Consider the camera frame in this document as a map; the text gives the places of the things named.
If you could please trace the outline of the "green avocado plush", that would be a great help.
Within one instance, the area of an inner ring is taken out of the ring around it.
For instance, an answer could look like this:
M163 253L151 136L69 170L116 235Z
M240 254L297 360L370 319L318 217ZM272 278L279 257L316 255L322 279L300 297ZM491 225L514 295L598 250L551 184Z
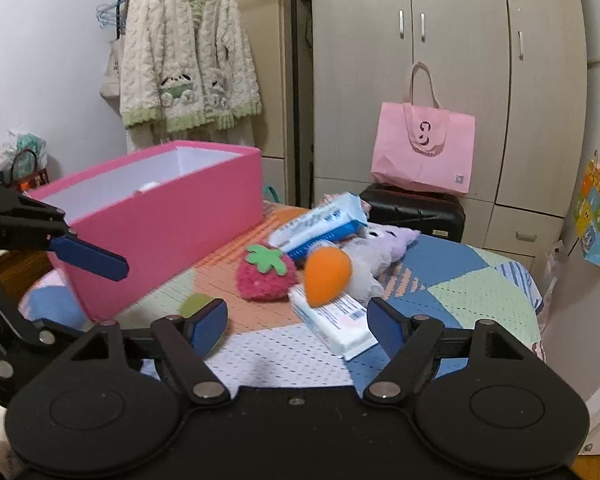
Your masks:
M203 309L207 304L213 301L213 297L200 292L195 292L186 298L181 304L180 315L183 318L189 318Z

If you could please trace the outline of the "small tissue pack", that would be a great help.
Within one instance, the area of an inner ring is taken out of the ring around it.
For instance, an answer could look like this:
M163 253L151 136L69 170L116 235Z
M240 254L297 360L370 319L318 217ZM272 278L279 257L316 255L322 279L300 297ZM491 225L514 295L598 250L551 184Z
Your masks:
M376 346L368 328L366 307L343 294L323 307L311 307L302 285L289 291L291 309L309 330L332 352L346 361Z

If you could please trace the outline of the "purple kuromi plush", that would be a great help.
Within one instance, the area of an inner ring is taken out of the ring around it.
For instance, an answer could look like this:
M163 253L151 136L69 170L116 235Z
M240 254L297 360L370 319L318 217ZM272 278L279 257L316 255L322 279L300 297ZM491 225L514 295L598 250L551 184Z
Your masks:
M345 242L341 249L352 263L346 293L364 307L372 298L382 296L384 286L378 281L379 275L401 260L419 235L419 231L407 228L370 223L364 236Z

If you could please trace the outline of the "red strawberry plush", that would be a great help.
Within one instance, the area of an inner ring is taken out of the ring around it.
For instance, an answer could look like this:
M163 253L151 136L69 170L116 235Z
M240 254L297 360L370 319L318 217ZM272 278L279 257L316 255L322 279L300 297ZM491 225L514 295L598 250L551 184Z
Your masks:
M254 244L246 248L236 271L236 287L248 301L278 301L299 283L294 262L280 249Z

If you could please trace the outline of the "orange carrot plush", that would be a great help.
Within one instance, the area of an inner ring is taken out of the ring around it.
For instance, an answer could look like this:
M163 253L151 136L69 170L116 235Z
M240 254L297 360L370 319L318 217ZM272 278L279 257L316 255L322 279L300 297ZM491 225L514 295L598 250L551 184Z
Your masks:
M322 246L312 250L304 266L304 291L311 308L337 299L352 275L350 257L340 248Z

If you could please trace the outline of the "large wet wipes pack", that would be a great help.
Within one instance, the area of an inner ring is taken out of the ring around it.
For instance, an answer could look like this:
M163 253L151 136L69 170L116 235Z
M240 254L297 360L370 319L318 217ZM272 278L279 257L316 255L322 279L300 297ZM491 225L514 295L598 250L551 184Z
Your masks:
M366 226L360 196L343 193L278 228L268 237L268 244L298 261L306 258L314 244L341 242Z

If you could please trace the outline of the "pink storage box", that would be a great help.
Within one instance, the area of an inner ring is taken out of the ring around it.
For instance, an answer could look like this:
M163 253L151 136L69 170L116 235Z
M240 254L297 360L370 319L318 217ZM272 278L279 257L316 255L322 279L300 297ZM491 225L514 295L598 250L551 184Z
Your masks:
M64 177L31 197L65 211L79 238L128 260L120 282L53 257L93 321L113 318L263 217L257 148L174 141Z

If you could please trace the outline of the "woven brown basket bag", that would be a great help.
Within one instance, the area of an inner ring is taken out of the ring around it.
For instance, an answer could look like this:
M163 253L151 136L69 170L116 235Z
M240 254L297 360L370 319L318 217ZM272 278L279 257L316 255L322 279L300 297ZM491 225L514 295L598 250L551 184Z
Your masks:
M22 177L17 177L15 171L21 159L30 157L33 162L33 169ZM38 163L38 155L35 151L30 148L26 148L16 154L12 168L9 171L9 187L13 188L19 193L30 192L37 188L50 183L50 177L48 176L47 169L40 166Z

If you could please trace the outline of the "patchwork tablecloth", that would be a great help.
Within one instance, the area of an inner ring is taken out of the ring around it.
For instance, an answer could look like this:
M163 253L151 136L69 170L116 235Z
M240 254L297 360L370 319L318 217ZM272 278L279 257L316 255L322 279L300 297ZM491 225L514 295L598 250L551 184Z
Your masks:
M288 301L259 304L238 295L235 274L242 251L300 212L265 204L260 224L118 314L118 322L124 328L145 328L157 318L177 314L189 296L221 298L228 305L228 327L207 363L231 392L240 386L352 385L363 390L389 361L379 346L346 361L327 349ZM405 316L424 314L461 328L490 318L536 356L544 356L536 319L540 295L528 270L515 260L421 236L379 281L385 300Z

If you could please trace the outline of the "black suitcase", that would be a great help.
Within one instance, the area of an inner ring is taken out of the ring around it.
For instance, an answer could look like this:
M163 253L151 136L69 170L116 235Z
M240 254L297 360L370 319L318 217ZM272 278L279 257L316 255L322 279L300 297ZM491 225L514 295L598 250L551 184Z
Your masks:
M452 242L462 241L466 214L460 200L453 195L371 184L360 197L370 205L371 222L407 228Z

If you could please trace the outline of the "beige canvas tote bag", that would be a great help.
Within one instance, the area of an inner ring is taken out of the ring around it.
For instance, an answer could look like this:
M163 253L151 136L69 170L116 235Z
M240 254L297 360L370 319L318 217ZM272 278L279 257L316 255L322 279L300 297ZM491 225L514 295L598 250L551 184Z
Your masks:
M108 101L120 98L120 72L122 65L124 37L114 40L111 43L111 49L106 66L102 84L100 85L100 96Z

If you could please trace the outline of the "pink tote bag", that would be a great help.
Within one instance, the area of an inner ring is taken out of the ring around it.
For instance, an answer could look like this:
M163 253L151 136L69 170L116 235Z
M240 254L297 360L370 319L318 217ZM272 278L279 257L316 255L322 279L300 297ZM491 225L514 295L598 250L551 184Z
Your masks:
M413 64L402 102L381 105L372 177L407 191L465 196L474 162L476 118L446 110L435 96L430 106L414 104L420 70L430 73L426 64Z

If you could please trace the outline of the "cream knit cardigan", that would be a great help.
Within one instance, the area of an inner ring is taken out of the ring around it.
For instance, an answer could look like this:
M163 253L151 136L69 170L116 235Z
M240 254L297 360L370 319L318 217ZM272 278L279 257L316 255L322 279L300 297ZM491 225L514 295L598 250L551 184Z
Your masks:
M236 0L130 0L119 74L130 152L172 140L252 144L234 130L262 112Z

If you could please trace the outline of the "beige wardrobe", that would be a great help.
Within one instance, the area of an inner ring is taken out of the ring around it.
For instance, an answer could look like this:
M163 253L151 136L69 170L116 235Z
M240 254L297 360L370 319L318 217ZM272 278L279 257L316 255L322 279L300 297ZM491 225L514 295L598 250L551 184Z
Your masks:
M476 121L464 241L535 266L582 151L581 0L312 0L317 196L364 190L381 105L411 91Z

